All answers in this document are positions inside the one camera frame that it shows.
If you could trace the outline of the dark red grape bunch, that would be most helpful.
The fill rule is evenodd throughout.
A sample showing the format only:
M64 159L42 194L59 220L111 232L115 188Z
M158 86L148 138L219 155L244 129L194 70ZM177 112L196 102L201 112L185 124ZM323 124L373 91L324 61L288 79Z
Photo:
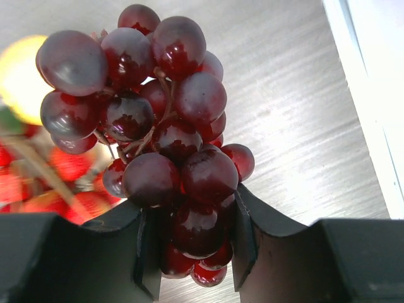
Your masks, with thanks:
M93 190L76 195L82 211L62 205L56 211L82 224L122 199L155 209L163 276L190 276L202 287L221 283L234 255L236 187L251 176L255 160L248 147L223 143L223 67L199 25L132 4L112 32L53 33L35 63L52 88L40 118L59 177L83 177L86 154L98 142L118 152Z

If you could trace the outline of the yellow lemon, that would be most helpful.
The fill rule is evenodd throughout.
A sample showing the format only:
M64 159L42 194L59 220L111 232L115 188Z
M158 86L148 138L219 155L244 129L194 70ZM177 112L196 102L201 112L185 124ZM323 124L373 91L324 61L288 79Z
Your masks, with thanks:
M31 35L12 43L1 53L1 97L24 123L40 126L40 107L53 87L40 75L36 55L45 35Z

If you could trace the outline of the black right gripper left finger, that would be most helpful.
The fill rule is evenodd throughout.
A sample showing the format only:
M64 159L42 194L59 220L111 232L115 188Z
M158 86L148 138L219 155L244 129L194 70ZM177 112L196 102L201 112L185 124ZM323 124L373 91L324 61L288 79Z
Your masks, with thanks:
M2 302L154 302L158 263L155 214L129 201L83 225L1 215Z

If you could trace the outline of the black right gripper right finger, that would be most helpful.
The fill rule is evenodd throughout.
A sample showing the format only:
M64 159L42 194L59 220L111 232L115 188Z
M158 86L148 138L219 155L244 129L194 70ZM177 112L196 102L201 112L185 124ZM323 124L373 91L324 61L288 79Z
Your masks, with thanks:
M402 302L403 222L305 226L237 188L232 271L242 302Z

